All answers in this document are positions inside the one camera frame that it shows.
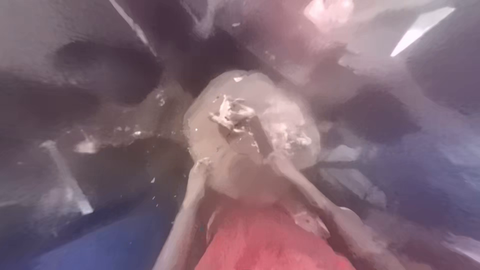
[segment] blue surface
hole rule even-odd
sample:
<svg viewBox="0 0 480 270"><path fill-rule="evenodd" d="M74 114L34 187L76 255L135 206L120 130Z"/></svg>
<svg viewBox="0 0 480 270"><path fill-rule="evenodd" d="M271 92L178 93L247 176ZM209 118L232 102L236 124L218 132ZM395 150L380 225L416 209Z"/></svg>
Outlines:
<svg viewBox="0 0 480 270"><path fill-rule="evenodd" d="M158 212L129 216L35 260L35 270L150 270L170 230Z"/></svg>

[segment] white debris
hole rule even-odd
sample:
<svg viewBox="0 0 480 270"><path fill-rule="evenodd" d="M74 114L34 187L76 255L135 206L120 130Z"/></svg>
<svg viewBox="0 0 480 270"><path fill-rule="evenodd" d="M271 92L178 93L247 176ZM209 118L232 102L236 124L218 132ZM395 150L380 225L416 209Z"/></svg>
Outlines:
<svg viewBox="0 0 480 270"><path fill-rule="evenodd" d="M220 105L219 112L215 114L210 113L209 119L233 132L244 132L244 127L238 127L238 124L255 116L255 110L243 105L243 102L243 99L233 99L230 96L223 95L223 102Z"/></svg>
<svg viewBox="0 0 480 270"><path fill-rule="evenodd" d="M87 138L78 143L74 151L82 154L95 154L98 152L98 143L94 139Z"/></svg>
<svg viewBox="0 0 480 270"><path fill-rule="evenodd" d="M257 152L260 153L260 148L258 148L257 141L253 141L252 146L255 147L257 149Z"/></svg>

